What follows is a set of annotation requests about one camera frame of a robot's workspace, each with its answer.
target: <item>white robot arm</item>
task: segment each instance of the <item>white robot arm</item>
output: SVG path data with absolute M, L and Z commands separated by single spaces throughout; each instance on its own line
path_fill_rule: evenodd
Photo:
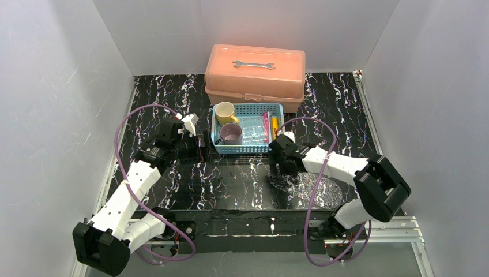
M 315 145 L 295 144 L 291 132 L 280 134 L 270 143 L 270 169 L 277 173 L 319 173 L 328 152 Z M 411 194 L 411 189 L 386 157 L 375 155 L 369 159 L 352 158 L 331 153 L 324 175 L 355 187 L 359 198 L 336 209 L 319 228 L 311 228 L 310 235 L 341 237 L 346 230 L 376 219 L 388 222 Z
M 156 135 L 142 143 L 127 173 L 127 181 L 119 185 L 95 216 L 74 228 L 73 241 L 79 262 L 117 276 L 125 268 L 131 253 L 165 231 L 165 224 L 151 214 L 128 226 L 138 204 L 125 184 L 129 183 L 141 199 L 174 161 L 201 163 L 219 158 L 209 132 L 196 135 L 197 119 L 195 114 L 182 120 L 166 118 Z

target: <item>clear plastic sheet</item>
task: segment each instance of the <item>clear plastic sheet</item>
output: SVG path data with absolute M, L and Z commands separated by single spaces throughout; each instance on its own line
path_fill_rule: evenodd
M 267 144 L 263 117 L 247 117 L 239 120 L 243 130 L 243 144 Z
M 296 178 L 287 175 L 271 176 L 269 180 L 272 186 L 287 192 L 291 196 L 299 197 L 309 203 L 314 184 L 318 174 L 299 173 Z M 343 201 L 343 193 L 338 184 L 327 176 L 322 176 L 318 192 L 314 199 L 313 209 L 336 209 Z

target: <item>gray floor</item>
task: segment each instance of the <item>gray floor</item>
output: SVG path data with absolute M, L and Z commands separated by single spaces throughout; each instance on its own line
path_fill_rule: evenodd
M 89 269 L 86 276 L 107 276 Z M 149 265 L 135 254 L 119 275 L 126 276 L 421 276 L 411 244 L 369 244 L 356 260 L 326 268 L 315 267 L 302 252 L 288 253 L 201 253 L 188 261 Z

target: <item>wrench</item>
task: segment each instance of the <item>wrench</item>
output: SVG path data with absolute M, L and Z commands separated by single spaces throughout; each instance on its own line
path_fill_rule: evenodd
M 253 66 L 256 68 L 274 69 L 274 67 L 272 66 L 273 63 L 262 64 L 262 63 L 250 63 L 250 62 L 241 62 L 241 61 L 232 61 L 232 62 L 235 63 L 234 65 L 235 68 L 238 68 L 240 66 Z

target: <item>marble surface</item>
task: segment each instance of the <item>marble surface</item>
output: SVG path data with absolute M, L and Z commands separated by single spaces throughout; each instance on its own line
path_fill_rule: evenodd
M 210 130 L 212 108 L 204 91 L 204 75 L 140 76 L 132 109 L 146 104 L 167 105 L 181 114 L 196 113 L 200 120 L 197 132 Z M 336 152 L 351 157 L 375 154 L 373 137 L 368 127 L 352 73 L 306 74 L 305 98 L 294 117 L 316 117 L 336 131 Z M 129 119 L 124 133 L 121 155 L 128 167 L 139 143 L 143 142 L 168 112 L 150 108 Z M 287 129 L 295 132 L 298 144 L 317 143 L 327 149 L 331 134 L 313 122 L 296 122 Z M 175 163 L 144 197 L 149 207 L 169 209 L 241 209 L 284 210 L 305 209 L 314 176 L 269 178 L 266 155 L 224 155 L 212 163 L 182 166 Z M 118 165 L 114 168 L 110 197 L 122 180 Z M 315 208 L 335 209 L 356 198 L 353 187 L 333 179 L 322 180 Z

